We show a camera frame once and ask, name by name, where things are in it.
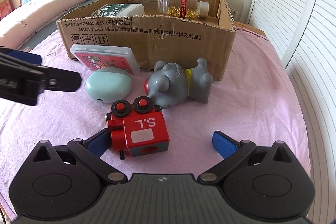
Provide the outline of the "pink card case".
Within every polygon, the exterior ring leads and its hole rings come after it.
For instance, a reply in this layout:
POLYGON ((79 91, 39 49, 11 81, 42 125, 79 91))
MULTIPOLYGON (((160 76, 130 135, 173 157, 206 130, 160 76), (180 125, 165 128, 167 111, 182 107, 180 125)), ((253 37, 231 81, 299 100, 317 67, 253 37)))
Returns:
POLYGON ((139 75, 140 68, 131 48, 74 44, 70 53, 90 70, 118 68, 139 75))

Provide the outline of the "mint green earbud case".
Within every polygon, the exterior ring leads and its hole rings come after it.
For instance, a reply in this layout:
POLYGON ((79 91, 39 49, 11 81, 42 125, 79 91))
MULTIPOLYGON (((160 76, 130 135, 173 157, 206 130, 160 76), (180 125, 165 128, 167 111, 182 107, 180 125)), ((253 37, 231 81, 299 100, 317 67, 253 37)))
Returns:
POLYGON ((127 97, 131 91, 132 79, 125 70, 101 68, 92 73, 85 83, 90 98, 104 103, 113 103, 127 97))

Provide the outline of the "red toy train block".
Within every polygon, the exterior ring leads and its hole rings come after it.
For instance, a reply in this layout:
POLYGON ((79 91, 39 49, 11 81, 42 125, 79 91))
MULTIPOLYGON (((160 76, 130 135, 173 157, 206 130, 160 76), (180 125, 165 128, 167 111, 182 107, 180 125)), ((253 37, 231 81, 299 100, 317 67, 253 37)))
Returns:
POLYGON ((170 138, 160 106, 147 96, 137 97, 133 103, 117 100, 106 114, 112 148, 131 157, 164 152, 170 138))

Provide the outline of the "white plastic container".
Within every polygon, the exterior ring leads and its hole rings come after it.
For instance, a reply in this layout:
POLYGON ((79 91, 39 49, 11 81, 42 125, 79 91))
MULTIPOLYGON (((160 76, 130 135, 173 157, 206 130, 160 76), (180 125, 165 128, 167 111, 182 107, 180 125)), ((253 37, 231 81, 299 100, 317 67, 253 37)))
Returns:
POLYGON ((125 17, 125 16, 138 16, 145 15, 145 9, 142 4, 138 3, 118 3, 107 4, 96 11, 91 16, 103 16, 103 17, 125 17))

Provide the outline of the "fish oil capsule bottle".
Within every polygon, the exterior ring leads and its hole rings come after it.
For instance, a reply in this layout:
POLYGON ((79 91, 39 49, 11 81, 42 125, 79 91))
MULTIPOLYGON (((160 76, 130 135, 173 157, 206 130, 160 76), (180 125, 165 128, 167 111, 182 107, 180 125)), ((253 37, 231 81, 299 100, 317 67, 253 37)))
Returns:
POLYGON ((204 19, 208 17, 210 5, 197 0, 169 0, 167 15, 184 19, 204 19))

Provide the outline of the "pink quilt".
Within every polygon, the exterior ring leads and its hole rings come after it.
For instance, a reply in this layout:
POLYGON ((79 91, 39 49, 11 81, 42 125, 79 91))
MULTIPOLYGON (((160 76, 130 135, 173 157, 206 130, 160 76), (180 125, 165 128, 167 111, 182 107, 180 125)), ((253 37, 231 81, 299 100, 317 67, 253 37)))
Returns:
POLYGON ((32 0, 1 20, 1 46, 18 49, 38 30, 86 0, 32 0))

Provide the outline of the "pink towel mat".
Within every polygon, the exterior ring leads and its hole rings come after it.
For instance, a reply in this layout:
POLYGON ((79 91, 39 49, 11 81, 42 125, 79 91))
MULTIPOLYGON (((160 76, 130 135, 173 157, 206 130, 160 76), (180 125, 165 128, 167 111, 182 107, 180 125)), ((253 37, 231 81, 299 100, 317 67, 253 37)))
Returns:
MULTIPOLYGON (((1 100, 1 206, 15 218, 9 186, 40 140, 65 145, 105 128, 110 104, 74 93, 46 91, 37 106, 1 100)), ((133 173, 193 173, 221 161, 212 146, 219 130, 236 140, 270 146, 284 141, 310 171, 306 125, 293 85, 273 46, 243 28, 236 35, 224 77, 214 82, 209 102, 186 99, 163 111, 170 137, 166 152, 120 160, 107 151, 102 159, 130 176, 133 173)))

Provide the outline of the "grey mouse figurine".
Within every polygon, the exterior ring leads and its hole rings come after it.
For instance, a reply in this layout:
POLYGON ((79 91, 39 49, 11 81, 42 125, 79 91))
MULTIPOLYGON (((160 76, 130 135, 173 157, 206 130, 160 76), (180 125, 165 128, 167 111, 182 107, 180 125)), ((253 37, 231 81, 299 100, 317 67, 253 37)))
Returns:
POLYGON ((197 64, 185 69, 177 63, 157 61, 153 73, 144 83, 145 93, 163 109, 179 105, 188 97, 207 104, 213 76, 207 69, 206 59, 197 59, 197 64))

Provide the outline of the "brown cardboard box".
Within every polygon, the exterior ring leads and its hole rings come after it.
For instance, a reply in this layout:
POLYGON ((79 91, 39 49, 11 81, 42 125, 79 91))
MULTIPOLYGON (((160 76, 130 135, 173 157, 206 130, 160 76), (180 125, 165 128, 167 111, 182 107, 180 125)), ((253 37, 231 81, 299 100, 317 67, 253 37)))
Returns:
POLYGON ((146 11, 140 16, 92 16, 106 4, 127 0, 94 0, 57 20, 66 50, 73 44, 119 46, 132 49, 141 68, 151 69, 158 60, 178 63, 184 68, 208 62, 214 80, 223 78, 234 42, 236 28, 226 0, 197 0, 209 3, 206 19, 182 19, 146 11))

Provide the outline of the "white louvered closet door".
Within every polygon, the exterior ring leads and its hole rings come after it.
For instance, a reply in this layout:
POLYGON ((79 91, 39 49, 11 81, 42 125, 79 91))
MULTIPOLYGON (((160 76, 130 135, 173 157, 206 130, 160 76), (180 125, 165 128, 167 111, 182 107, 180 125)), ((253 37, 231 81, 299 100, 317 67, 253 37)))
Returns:
POLYGON ((263 30, 294 86, 309 140, 314 223, 335 220, 335 0, 253 0, 249 25, 263 30))

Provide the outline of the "white wall socket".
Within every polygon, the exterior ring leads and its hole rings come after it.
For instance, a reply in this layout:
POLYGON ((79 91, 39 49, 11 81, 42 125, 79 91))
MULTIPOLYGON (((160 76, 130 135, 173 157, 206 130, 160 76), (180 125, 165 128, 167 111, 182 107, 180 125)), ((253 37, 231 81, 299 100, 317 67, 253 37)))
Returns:
POLYGON ((231 9, 231 13, 232 13, 232 16, 235 19, 238 12, 236 10, 234 10, 234 9, 231 9))

